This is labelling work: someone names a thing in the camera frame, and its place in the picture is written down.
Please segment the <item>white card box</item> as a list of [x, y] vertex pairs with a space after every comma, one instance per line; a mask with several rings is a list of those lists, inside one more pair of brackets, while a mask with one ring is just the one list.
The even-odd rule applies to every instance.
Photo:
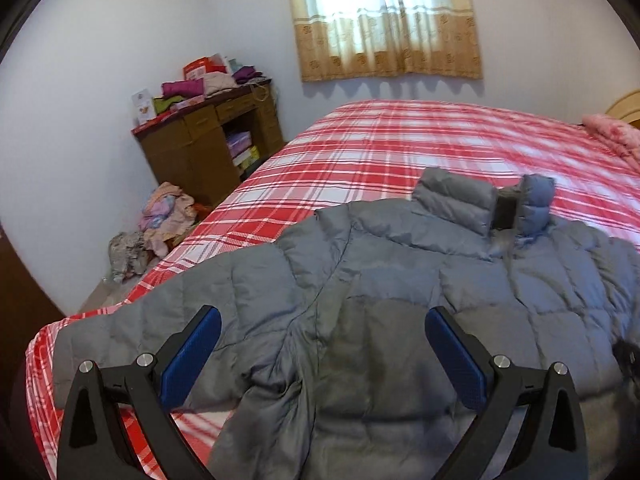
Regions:
[[136, 112], [137, 124], [145, 125], [156, 118], [154, 98], [148, 89], [143, 89], [131, 96], [134, 111]]

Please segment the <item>beige folded cloth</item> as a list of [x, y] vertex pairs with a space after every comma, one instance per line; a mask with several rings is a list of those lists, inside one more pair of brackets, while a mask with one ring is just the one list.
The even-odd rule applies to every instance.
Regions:
[[206, 73], [203, 76], [203, 86], [206, 98], [239, 87], [232, 75], [221, 72]]

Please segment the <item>pink floral folded quilt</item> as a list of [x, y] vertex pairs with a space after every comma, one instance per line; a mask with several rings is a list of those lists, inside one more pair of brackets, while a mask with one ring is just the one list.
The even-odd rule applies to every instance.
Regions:
[[582, 124], [590, 136], [605, 144], [632, 169], [640, 170], [640, 131], [608, 115], [585, 115]]

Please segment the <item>red gift box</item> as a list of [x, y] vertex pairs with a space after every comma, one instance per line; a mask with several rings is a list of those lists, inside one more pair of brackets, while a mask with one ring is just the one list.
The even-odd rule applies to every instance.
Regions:
[[216, 56], [204, 56], [192, 61], [182, 69], [184, 80], [201, 79], [210, 73], [228, 73], [227, 66], [224, 61]]

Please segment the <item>cream wooden headboard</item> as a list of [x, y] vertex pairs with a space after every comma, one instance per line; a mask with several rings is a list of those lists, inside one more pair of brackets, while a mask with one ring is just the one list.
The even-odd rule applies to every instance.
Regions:
[[618, 99], [606, 114], [626, 122], [634, 128], [640, 128], [640, 90], [634, 90]]

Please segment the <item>stacked boxes in desk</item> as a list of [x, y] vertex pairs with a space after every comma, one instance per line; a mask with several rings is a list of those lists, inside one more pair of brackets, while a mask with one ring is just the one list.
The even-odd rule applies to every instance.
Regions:
[[247, 170], [260, 159], [258, 148], [253, 143], [249, 131], [229, 134], [226, 136], [226, 142], [233, 165], [239, 170]]

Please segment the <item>purple folded cloth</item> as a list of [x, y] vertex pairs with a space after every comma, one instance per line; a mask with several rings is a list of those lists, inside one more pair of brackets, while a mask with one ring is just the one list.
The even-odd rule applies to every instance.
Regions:
[[239, 86], [244, 84], [258, 84], [265, 79], [260, 70], [256, 70], [253, 65], [244, 65], [232, 74], [233, 79]]

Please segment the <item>magenta folded cloth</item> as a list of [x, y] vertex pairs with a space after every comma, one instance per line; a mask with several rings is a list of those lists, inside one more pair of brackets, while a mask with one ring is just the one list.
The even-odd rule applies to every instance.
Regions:
[[164, 99], [170, 99], [174, 96], [191, 99], [196, 96], [202, 96], [205, 93], [205, 84], [202, 78], [168, 81], [162, 83], [162, 92]]

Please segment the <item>beige window curtain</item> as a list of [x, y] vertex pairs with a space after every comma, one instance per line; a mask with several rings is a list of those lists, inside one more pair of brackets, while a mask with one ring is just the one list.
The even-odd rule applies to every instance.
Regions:
[[483, 77], [472, 0], [290, 0], [305, 82]]

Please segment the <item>red plaid bed sheet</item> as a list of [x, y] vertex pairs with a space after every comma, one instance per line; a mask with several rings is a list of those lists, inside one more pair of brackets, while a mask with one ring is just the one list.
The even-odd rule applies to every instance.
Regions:
[[[54, 346], [64, 327], [133, 304], [208, 259], [274, 242], [284, 230], [321, 209], [408, 200], [430, 168], [495, 188], [510, 188], [526, 176], [549, 178], [554, 183], [552, 216], [626, 240], [639, 255], [639, 171], [590, 136], [584, 125], [471, 104], [366, 101], [337, 107], [237, 188], [124, 304], [71, 316], [35, 336], [26, 354], [26, 403], [50, 476], [58, 479], [58, 440], [67, 401], [56, 405], [53, 394]], [[209, 471], [210, 452], [231, 412], [194, 412], [184, 403], [170, 412], [171, 417]], [[167, 479], [132, 408], [122, 405], [119, 411], [147, 479]], [[525, 413], [525, 408], [515, 410], [482, 479], [500, 479]], [[602, 479], [638, 477], [638, 433], [637, 416], [636, 434]]]

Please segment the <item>grey puffer jacket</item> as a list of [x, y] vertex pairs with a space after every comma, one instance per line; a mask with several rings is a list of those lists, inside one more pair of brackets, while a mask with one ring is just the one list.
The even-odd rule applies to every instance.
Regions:
[[639, 255], [552, 216], [553, 196], [541, 176], [495, 188], [430, 168], [408, 200], [321, 209], [64, 327], [54, 402], [82, 361], [128, 364], [210, 304], [222, 334], [184, 406], [231, 412], [214, 477], [428, 479], [472, 419], [424, 334], [427, 311], [444, 307], [493, 354], [566, 364], [602, 479], [637, 431], [612, 348], [639, 339]]

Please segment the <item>grey cloth on floor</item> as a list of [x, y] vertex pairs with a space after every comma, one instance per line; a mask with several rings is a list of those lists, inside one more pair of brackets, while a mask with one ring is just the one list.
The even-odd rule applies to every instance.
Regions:
[[145, 274], [150, 254], [141, 231], [120, 232], [108, 243], [111, 280], [117, 284]]

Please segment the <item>pink clothes pile on floor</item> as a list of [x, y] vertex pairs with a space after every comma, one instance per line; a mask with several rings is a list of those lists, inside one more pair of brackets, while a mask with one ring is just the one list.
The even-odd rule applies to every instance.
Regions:
[[144, 246], [158, 258], [168, 255], [168, 243], [183, 235], [196, 219], [195, 200], [182, 188], [162, 183], [142, 209], [139, 230]]

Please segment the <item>brown wooden desk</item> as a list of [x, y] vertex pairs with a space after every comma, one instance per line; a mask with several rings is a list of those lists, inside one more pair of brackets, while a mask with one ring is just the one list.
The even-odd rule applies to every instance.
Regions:
[[[230, 136], [243, 132], [259, 155], [247, 170], [234, 164], [228, 144]], [[134, 137], [158, 182], [177, 185], [213, 207], [285, 146], [272, 83], [265, 78], [134, 129]]]

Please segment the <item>green folded cloth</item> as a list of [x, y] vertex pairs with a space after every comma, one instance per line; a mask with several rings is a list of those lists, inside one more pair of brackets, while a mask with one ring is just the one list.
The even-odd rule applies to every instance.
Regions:
[[154, 106], [155, 114], [157, 114], [157, 116], [160, 116], [161, 114], [168, 112], [168, 110], [170, 110], [170, 108], [173, 105], [180, 103], [182, 101], [184, 101], [183, 96], [171, 96], [170, 98], [162, 98], [161, 96], [154, 96], [153, 106]]

